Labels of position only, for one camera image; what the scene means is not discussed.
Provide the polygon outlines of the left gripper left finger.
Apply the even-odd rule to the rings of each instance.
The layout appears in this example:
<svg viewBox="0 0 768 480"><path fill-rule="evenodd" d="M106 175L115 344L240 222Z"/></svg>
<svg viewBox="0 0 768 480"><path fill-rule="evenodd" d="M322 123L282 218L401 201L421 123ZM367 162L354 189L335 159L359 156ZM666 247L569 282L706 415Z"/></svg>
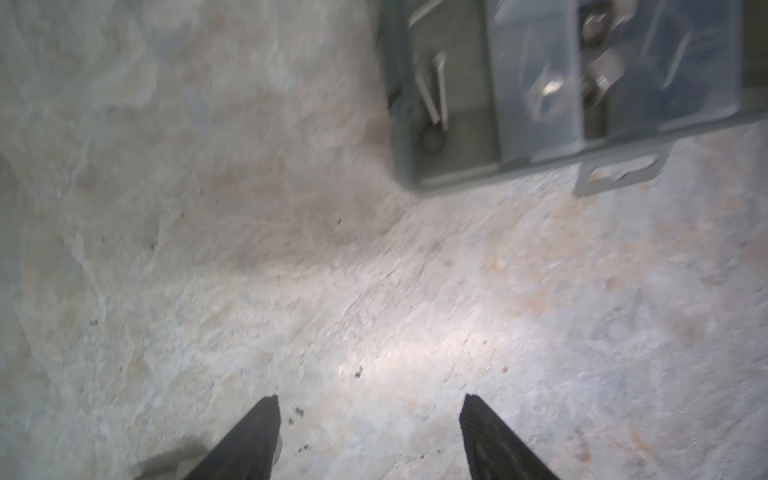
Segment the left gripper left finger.
<svg viewBox="0 0 768 480"><path fill-rule="evenodd" d="M277 395L260 399L185 479L269 480L278 457Z"/></svg>

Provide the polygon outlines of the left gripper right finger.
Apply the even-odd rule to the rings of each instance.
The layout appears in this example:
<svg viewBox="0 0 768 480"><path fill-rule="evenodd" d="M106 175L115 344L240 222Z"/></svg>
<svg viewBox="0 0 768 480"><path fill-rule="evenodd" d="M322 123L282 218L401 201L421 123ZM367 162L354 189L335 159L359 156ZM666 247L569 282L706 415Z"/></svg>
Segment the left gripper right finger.
<svg viewBox="0 0 768 480"><path fill-rule="evenodd" d="M559 480L480 396L465 396L459 423L473 480Z"/></svg>

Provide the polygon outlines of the small steel screw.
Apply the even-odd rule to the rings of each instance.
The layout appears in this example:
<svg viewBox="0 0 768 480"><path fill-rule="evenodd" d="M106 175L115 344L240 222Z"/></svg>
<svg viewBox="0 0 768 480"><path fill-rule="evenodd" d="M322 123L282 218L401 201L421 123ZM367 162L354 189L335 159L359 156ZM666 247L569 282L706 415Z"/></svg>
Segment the small steel screw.
<svg viewBox="0 0 768 480"><path fill-rule="evenodd" d="M418 55L413 57L414 78L427 115L433 125L439 125L441 121L440 114L434 103L432 95L423 76L421 62Z"/></svg>
<svg viewBox="0 0 768 480"><path fill-rule="evenodd" d="M449 129L449 111L448 111L446 76L445 76L446 62L447 62L447 54L445 51L439 51L433 59L433 65L434 65L434 69L437 77L437 86L438 86L438 95L439 95L440 126L443 132L447 132Z"/></svg>

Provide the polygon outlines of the grey compartment organizer box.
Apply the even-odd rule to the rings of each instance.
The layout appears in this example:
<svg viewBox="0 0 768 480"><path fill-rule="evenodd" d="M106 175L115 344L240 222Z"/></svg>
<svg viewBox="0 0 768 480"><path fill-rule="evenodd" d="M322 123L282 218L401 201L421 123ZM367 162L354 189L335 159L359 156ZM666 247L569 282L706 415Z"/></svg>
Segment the grey compartment organizer box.
<svg viewBox="0 0 768 480"><path fill-rule="evenodd" d="M767 116L763 1L373 1L393 122L395 171L433 193L575 165L587 196L656 178L683 138ZM618 50L625 75L597 101L586 60ZM433 125L445 51L449 129ZM565 80L564 114L536 122L526 94L544 68Z"/></svg>

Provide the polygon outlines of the small steel nut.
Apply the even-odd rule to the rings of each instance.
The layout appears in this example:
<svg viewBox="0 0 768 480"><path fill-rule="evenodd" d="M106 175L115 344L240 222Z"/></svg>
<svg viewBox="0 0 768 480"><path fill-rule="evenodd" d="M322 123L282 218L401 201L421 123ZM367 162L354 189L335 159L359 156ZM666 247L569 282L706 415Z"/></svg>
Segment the small steel nut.
<svg viewBox="0 0 768 480"><path fill-rule="evenodd" d="M526 94L527 109L534 121L554 121L564 114L564 85L560 74L551 73L548 67L542 70Z"/></svg>

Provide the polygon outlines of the large steel bolt near left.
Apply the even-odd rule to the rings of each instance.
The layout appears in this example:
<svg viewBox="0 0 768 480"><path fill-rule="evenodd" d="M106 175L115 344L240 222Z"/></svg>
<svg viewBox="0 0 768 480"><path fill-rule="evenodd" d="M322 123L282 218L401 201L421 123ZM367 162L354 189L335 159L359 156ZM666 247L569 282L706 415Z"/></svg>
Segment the large steel bolt near left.
<svg viewBox="0 0 768 480"><path fill-rule="evenodd" d="M204 459L209 449L200 443L188 443L158 454L140 463L134 479L162 480L185 479Z"/></svg>

